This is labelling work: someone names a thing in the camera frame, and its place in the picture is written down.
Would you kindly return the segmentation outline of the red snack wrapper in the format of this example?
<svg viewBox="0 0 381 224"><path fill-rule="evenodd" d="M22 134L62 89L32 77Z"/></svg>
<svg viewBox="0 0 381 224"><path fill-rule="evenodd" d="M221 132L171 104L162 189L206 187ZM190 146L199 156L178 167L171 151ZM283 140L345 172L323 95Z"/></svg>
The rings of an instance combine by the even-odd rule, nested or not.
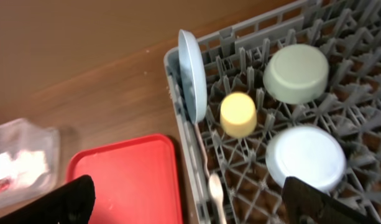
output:
<svg viewBox="0 0 381 224"><path fill-rule="evenodd" d="M10 185L11 185L10 178L0 179L0 193L7 190Z"/></svg>

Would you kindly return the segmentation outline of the yellow plastic cup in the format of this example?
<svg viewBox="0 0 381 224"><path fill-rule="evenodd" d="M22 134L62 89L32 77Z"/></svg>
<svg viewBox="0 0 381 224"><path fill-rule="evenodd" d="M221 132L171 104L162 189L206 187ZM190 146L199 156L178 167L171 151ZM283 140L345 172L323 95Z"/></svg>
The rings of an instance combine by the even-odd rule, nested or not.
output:
<svg viewBox="0 0 381 224"><path fill-rule="evenodd" d="M220 124L232 138L250 135L257 125L257 110L252 98L243 92L227 95L221 103Z"/></svg>

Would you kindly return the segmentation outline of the white plastic spoon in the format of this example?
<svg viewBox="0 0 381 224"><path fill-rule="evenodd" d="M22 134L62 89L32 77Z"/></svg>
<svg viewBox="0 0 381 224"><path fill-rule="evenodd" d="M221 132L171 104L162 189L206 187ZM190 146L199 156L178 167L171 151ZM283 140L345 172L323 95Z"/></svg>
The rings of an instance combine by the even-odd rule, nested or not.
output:
<svg viewBox="0 0 381 224"><path fill-rule="evenodd" d="M224 202L224 192L223 187L221 184L221 180L217 173L209 173L208 170L208 155L206 153L206 148L203 143L203 139L201 136L200 129L197 124L194 125L195 127L195 133L198 140L198 143L200 145L200 149L203 155L203 164L204 164L204 173L206 177L208 178L208 190L210 197L212 198L212 201L215 203L217 211L218 211L218 217L219 217L219 223L220 224L226 224L226 216L224 212L223 202Z"/></svg>

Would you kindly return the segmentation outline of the light blue bowl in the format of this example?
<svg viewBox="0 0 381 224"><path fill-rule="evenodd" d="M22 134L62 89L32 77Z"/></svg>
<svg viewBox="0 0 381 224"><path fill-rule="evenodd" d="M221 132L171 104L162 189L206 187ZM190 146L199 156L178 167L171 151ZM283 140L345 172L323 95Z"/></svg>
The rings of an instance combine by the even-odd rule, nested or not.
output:
<svg viewBox="0 0 381 224"><path fill-rule="evenodd" d="M287 177L329 192L342 180L346 157L341 145L326 131L313 126L287 128L267 144L265 163L281 187Z"/></svg>

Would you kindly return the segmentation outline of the white napkin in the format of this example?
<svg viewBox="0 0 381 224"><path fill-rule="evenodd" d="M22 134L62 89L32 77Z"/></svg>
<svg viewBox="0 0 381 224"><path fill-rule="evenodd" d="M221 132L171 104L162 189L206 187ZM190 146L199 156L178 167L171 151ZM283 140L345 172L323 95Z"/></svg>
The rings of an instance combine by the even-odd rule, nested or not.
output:
<svg viewBox="0 0 381 224"><path fill-rule="evenodd" d="M20 151L15 159L8 152L0 154L0 179L10 178L8 189L25 189L50 169L42 151Z"/></svg>

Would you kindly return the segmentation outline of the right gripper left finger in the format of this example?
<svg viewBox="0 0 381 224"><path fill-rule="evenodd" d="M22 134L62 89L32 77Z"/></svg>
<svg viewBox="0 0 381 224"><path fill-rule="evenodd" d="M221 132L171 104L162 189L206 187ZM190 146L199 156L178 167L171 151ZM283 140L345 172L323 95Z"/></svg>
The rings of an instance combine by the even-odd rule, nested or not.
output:
<svg viewBox="0 0 381 224"><path fill-rule="evenodd" d="M0 224L88 224L96 201L89 175L72 180L0 218Z"/></svg>

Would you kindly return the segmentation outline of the light blue plate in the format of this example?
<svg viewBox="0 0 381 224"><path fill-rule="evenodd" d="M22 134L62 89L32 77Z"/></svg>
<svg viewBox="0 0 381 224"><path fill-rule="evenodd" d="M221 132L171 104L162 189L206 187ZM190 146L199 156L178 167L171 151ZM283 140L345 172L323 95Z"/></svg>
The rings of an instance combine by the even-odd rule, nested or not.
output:
<svg viewBox="0 0 381 224"><path fill-rule="evenodd" d="M178 33L178 56L183 94L193 124L206 114L207 87L203 58L196 37L181 29Z"/></svg>

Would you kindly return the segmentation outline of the green plastic bowl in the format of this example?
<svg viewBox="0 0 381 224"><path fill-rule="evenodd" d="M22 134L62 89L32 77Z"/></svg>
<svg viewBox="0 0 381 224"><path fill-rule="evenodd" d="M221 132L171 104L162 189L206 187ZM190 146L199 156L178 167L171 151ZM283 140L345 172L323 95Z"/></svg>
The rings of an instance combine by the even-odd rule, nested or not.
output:
<svg viewBox="0 0 381 224"><path fill-rule="evenodd" d="M276 100L297 105L319 98L328 77L329 63L320 49L294 44L273 55L264 71L263 83Z"/></svg>

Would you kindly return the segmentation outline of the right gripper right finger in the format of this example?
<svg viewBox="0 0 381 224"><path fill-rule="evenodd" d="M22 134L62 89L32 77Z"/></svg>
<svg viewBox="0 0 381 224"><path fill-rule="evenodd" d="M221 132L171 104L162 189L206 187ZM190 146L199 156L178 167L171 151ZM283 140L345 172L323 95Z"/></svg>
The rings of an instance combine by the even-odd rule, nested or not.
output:
<svg viewBox="0 0 381 224"><path fill-rule="evenodd" d="M282 190L290 224L300 224L302 217L316 223L374 224L376 219L367 217L331 198L296 177L287 177Z"/></svg>

